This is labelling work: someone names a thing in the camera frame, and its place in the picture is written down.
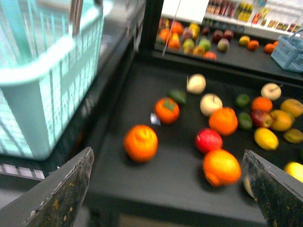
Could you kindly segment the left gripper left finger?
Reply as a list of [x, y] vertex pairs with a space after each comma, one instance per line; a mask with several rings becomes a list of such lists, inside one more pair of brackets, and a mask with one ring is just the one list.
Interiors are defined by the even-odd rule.
[[2, 227], [72, 227], [87, 193], [94, 152], [87, 147], [0, 210]]

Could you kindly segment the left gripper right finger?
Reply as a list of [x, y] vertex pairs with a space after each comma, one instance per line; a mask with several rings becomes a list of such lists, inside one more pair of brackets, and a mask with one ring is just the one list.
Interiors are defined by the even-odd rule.
[[250, 189], [269, 227], [303, 225], [303, 183], [251, 150], [243, 167]]

